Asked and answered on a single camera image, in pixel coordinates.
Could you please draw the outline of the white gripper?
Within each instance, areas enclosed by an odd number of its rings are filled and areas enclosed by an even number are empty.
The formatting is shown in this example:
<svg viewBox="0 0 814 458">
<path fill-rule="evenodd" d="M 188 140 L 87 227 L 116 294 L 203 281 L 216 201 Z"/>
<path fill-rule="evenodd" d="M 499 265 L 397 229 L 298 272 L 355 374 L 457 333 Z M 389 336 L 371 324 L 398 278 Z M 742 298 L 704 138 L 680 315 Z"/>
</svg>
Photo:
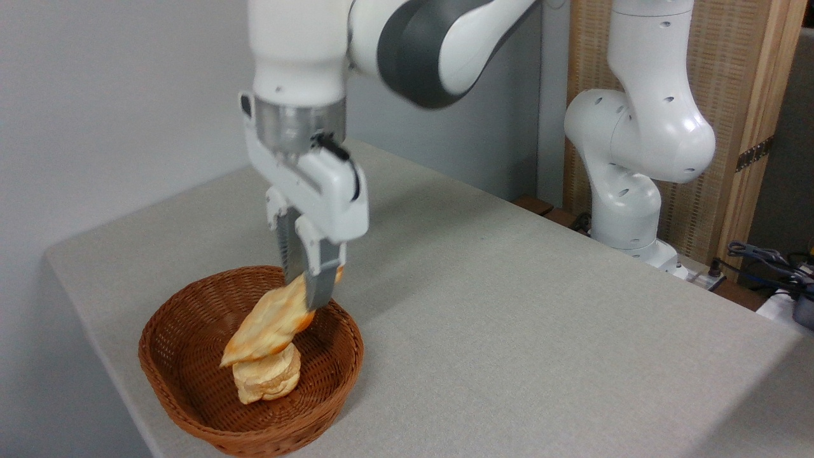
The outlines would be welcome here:
<svg viewBox="0 0 814 458">
<path fill-rule="evenodd" d="M 242 92 L 240 107 L 250 162 L 272 185 L 268 228 L 286 284 L 303 273 L 307 310 L 318 310 L 331 301 L 346 242 L 369 226 L 364 173 L 342 147 L 346 102 L 297 107 Z"/>
</svg>

